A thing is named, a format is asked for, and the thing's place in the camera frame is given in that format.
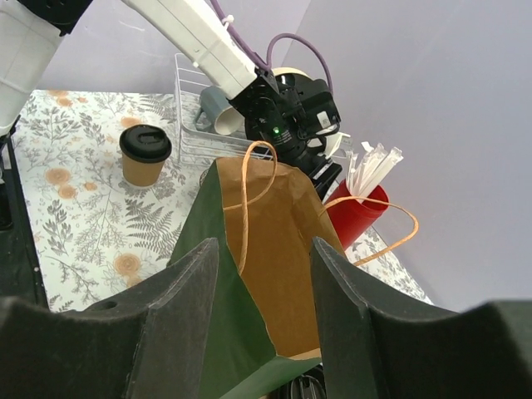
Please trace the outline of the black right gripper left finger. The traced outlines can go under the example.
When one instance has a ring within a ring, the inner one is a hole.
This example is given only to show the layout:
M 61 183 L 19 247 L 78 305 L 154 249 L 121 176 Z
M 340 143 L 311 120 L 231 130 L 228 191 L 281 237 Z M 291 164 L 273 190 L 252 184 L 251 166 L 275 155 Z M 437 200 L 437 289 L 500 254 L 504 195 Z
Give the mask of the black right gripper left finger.
M 81 312 L 2 298 L 2 397 L 196 398 L 218 266 L 209 238 Z

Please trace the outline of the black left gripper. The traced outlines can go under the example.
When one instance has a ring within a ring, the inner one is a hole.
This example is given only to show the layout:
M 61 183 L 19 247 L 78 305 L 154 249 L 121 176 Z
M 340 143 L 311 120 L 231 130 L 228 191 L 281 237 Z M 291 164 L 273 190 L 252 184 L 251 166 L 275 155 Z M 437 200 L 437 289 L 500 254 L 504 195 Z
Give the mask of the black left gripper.
M 326 145 L 340 131 L 341 117 L 323 79 L 296 71 L 258 71 L 258 77 L 229 101 L 244 117 L 251 141 L 273 145 L 278 160 L 300 169 L 317 191 L 327 191 L 342 167 Z

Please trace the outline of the green paper bag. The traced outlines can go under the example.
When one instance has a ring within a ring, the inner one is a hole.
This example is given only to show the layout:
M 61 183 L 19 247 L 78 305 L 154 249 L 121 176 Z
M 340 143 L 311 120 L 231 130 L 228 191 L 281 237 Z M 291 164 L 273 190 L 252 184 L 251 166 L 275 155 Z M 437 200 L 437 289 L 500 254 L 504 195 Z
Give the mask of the green paper bag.
M 207 169 L 173 251 L 209 238 L 219 245 L 202 398 L 260 398 L 321 361 L 311 279 L 314 238 L 343 247 L 324 204 L 299 169 L 251 155 Z

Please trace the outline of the black plastic cup lid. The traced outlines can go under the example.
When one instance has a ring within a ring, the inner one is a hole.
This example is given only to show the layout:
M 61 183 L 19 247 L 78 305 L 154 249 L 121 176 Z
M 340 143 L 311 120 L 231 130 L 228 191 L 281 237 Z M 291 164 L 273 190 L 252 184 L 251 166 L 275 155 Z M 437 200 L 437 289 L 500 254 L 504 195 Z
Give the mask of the black plastic cup lid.
M 119 145 L 123 155 L 145 164 L 165 161 L 172 152 L 172 143 L 166 132 L 157 126 L 146 124 L 123 130 Z

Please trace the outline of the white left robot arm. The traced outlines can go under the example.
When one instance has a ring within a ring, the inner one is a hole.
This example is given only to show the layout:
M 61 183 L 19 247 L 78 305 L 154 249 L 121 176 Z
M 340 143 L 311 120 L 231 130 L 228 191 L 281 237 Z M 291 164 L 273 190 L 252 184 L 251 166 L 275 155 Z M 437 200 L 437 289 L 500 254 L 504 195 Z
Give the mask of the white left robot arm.
M 259 125 L 279 159 L 315 176 L 323 158 L 290 121 L 294 104 L 216 1 L 4 1 L 1 4 L 1 132 L 9 134 L 38 88 L 98 91 L 152 86 L 158 46 L 172 45 L 219 88 L 244 121 Z

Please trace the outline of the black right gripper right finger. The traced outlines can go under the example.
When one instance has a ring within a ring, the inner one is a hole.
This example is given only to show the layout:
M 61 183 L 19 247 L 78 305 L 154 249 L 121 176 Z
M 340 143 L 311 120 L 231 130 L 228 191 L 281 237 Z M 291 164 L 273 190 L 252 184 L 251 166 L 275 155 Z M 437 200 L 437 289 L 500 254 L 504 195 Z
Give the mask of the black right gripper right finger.
M 329 397 L 530 397 L 530 302 L 438 308 L 355 267 L 320 238 L 311 273 Z

